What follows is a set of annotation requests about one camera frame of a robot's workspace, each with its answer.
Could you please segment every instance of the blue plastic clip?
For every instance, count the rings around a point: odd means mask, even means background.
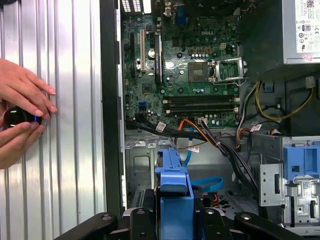
[[[189,173],[181,166],[174,148],[160,149],[158,153],[162,167],[157,167],[155,173],[160,177],[160,192],[177,193],[160,198],[161,240],[193,240],[194,194]]]

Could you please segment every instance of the power supply label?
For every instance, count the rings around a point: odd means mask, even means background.
[[[295,0],[297,53],[320,53],[320,0]]]

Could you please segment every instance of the black plastic frame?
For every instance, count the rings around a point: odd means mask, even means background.
[[[101,82],[104,133],[104,161],[107,211],[120,217],[122,211],[120,130],[117,64],[120,61],[116,38],[117,0],[100,0]]]

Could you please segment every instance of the ribbed metal surface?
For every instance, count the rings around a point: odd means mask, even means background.
[[[22,0],[0,14],[0,54],[55,87],[59,113],[0,171],[2,240],[51,240],[106,210],[99,0]]]

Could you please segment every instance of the green circuit board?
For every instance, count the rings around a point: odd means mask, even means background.
[[[238,55],[236,19],[204,17],[187,19],[184,25],[178,25],[174,15],[164,16],[161,26],[161,85],[155,81],[157,23],[154,20],[151,15],[132,16],[122,24],[126,118],[135,120],[138,113],[144,113],[152,123],[160,121],[173,128],[178,127],[181,118],[195,122],[205,118],[211,128],[236,127],[238,113],[229,108],[231,102],[239,98],[239,87],[234,84],[214,85],[210,81],[208,67],[210,60]],[[141,42],[145,49],[143,69]],[[221,65],[220,72],[222,76],[236,76],[238,66]],[[166,101],[176,101],[180,105],[171,109]],[[214,106],[215,102],[220,105],[219,110],[208,108],[208,104]]]

